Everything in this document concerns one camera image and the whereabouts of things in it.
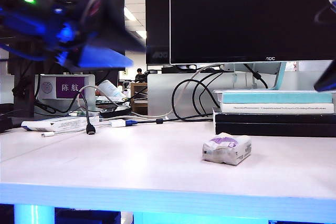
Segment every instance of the light blue book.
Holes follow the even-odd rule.
[[[282,90],[223,90],[218,91],[222,103],[331,103],[331,93]]]

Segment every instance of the stack of books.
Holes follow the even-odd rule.
[[[331,93],[314,91],[216,91],[216,134],[336,137]]]
[[[222,112],[258,114],[333,114],[331,93],[281,90],[224,90],[218,93]]]

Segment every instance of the person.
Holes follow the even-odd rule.
[[[135,81],[143,81],[143,74],[142,74],[142,69],[138,68],[136,70],[138,72],[138,74],[135,76]]]

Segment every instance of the black monitor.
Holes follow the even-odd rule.
[[[171,63],[333,59],[328,0],[171,0]],[[327,10],[323,19],[336,20]]]
[[[146,63],[169,64],[169,0],[146,0]]]

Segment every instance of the tissue box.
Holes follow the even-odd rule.
[[[211,162],[237,165],[250,154],[251,140],[246,135],[221,133],[203,144],[203,159]]]

